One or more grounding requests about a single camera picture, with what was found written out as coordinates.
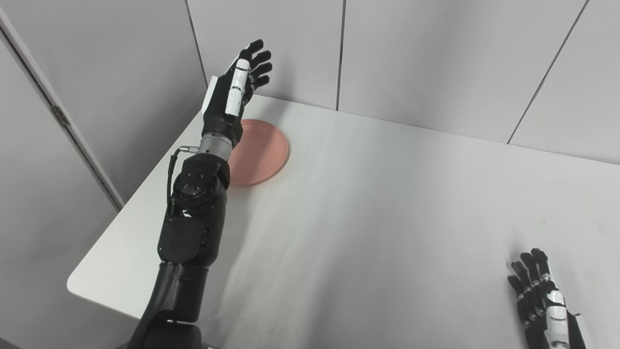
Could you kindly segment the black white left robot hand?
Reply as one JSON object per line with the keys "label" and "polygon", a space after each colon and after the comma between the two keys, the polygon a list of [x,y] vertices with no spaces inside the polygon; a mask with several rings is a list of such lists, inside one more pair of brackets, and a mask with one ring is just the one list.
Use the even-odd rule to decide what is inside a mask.
{"label": "black white left robot hand", "polygon": [[235,148],[242,138],[241,119],[255,91],[270,82],[272,53],[257,39],[240,51],[230,67],[215,77],[204,100],[201,136],[222,136]]}

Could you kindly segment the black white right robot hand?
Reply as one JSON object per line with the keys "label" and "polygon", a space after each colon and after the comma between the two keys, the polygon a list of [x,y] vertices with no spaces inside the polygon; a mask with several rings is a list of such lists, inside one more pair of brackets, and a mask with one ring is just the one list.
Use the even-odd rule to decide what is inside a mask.
{"label": "black white right robot hand", "polygon": [[579,313],[567,309],[566,298],[551,275],[549,258],[540,248],[520,253],[507,277],[529,349],[591,349]]}

